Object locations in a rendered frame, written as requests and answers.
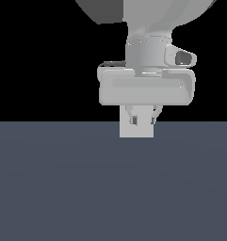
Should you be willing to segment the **light grey charger block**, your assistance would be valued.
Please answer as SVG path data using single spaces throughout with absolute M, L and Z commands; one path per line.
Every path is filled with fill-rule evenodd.
M 151 105 L 132 105 L 132 114 L 138 117 L 138 124 L 130 124 L 125 110 L 126 105 L 120 106 L 120 137 L 153 137 L 154 125 L 151 124 L 154 108 Z

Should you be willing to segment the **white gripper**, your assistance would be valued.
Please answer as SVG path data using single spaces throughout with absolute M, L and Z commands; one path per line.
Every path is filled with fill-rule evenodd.
M 136 77 L 133 69 L 99 67 L 99 102 L 126 105 L 129 123 L 137 125 L 132 105 L 154 105 L 151 124 L 156 123 L 162 105 L 189 105 L 194 97 L 195 74 L 188 69 L 164 69 L 160 77 Z

